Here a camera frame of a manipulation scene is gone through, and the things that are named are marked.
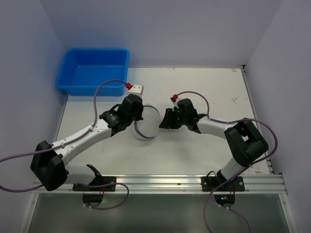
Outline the white mesh laundry bag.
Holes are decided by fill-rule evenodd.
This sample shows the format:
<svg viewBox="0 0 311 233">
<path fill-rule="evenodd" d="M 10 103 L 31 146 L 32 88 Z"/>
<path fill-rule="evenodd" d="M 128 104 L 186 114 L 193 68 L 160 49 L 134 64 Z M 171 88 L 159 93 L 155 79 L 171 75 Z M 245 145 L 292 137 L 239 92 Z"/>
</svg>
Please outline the white mesh laundry bag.
<svg viewBox="0 0 311 233">
<path fill-rule="evenodd" d="M 133 135 L 139 140 L 152 140 L 159 134 L 161 116 L 158 109 L 151 104 L 143 106 L 142 120 L 134 121 Z"/>
</svg>

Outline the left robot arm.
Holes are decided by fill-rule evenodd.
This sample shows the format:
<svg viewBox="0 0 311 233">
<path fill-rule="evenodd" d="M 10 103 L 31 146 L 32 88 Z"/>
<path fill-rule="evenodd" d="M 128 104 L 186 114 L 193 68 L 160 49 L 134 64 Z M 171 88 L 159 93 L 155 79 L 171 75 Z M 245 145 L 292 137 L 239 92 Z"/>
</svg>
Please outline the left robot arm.
<svg viewBox="0 0 311 233">
<path fill-rule="evenodd" d="M 107 183 L 93 165 L 70 166 L 69 163 L 94 144 L 142 119 L 143 100 L 139 95 L 129 94 L 116 107 L 117 110 L 103 112 L 94 123 L 63 140 L 51 144 L 42 141 L 37 145 L 30 168 L 47 191 L 65 183 L 76 184 L 83 190 L 100 189 Z"/>
</svg>

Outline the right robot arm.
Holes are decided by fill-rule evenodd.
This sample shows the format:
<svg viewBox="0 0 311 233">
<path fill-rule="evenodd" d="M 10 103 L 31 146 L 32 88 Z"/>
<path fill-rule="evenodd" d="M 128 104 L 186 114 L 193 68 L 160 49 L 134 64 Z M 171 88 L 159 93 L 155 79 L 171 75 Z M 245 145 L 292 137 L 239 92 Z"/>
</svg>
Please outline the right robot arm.
<svg viewBox="0 0 311 233">
<path fill-rule="evenodd" d="M 227 141 L 232 158 L 221 168 L 215 177 L 207 178 L 208 183 L 222 184 L 231 177 L 249 167 L 261 157 L 269 146 L 251 120 L 243 119 L 237 123 L 222 123 L 199 114 L 190 99 L 181 99 L 178 95 L 171 98 L 174 108 L 167 108 L 160 123 L 161 129 L 176 130 L 186 126 L 198 134 L 209 134 Z"/>
</svg>

